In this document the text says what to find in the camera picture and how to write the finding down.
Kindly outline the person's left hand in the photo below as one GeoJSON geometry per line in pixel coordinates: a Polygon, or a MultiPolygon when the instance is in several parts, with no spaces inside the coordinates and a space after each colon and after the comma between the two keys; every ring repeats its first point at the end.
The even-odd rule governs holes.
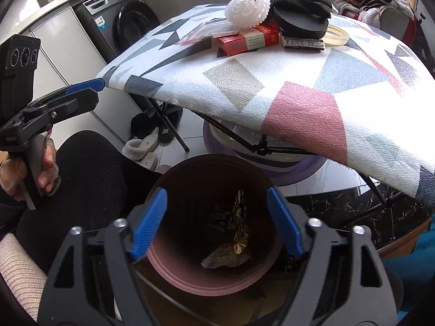
{"type": "MultiPolygon", "coordinates": [[[[46,140],[46,148],[43,154],[43,171],[38,176],[38,186],[46,193],[51,193],[55,180],[58,177],[58,165],[56,161],[56,148],[51,138],[46,140]]],[[[1,187],[12,198],[18,201],[25,199],[20,183],[27,175],[27,169],[21,158],[6,156],[1,164],[1,187]]]]}

